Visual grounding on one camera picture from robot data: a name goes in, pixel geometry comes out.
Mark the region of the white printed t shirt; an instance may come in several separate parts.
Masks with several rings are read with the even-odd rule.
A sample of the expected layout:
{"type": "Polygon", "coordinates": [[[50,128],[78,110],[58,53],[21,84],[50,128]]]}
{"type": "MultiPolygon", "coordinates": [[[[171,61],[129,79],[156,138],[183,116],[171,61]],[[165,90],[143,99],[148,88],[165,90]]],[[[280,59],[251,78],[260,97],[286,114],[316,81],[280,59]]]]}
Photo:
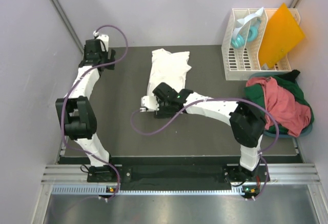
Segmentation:
{"type": "Polygon", "coordinates": [[[152,51],[152,66],[147,87],[147,96],[162,82],[179,92],[185,88],[187,72],[192,69],[188,64],[190,52],[171,53],[164,48],[152,51]]]}

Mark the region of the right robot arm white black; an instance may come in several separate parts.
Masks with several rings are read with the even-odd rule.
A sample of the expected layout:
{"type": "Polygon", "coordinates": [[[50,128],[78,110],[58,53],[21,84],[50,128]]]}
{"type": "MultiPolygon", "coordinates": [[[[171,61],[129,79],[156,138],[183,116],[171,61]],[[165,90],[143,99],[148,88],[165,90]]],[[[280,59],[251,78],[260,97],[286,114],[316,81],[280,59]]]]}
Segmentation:
{"type": "Polygon", "coordinates": [[[237,169],[226,172],[227,180],[250,181],[258,174],[259,151],[263,137],[265,119],[261,111],[242,101],[213,101],[189,89],[174,90],[160,83],[154,90],[158,109],[156,118],[168,118],[180,110],[221,121],[231,127],[235,140],[240,144],[240,160],[237,169]]]}

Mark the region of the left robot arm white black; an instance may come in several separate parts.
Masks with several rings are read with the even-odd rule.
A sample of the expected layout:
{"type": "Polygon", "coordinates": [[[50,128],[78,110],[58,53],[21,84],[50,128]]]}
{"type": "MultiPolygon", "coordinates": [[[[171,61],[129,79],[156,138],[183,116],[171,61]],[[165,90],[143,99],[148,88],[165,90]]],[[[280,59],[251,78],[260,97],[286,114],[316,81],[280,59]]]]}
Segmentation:
{"type": "Polygon", "coordinates": [[[97,136],[97,120],[89,101],[96,82],[106,69],[92,67],[113,61],[115,61],[115,51],[109,48],[107,35],[102,34],[87,40],[75,79],[79,84],[73,87],[65,107],[63,107],[63,98],[55,102],[58,119],[61,119],[64,111],[64,136],[75,141],[80,146],[79,150],[86,153],[90,160],[90,167],[80,167],[88,174],[88,182],[117,180],[115,167],[108,164],[111,162],[111,155],[104,149],[97,136]]]}

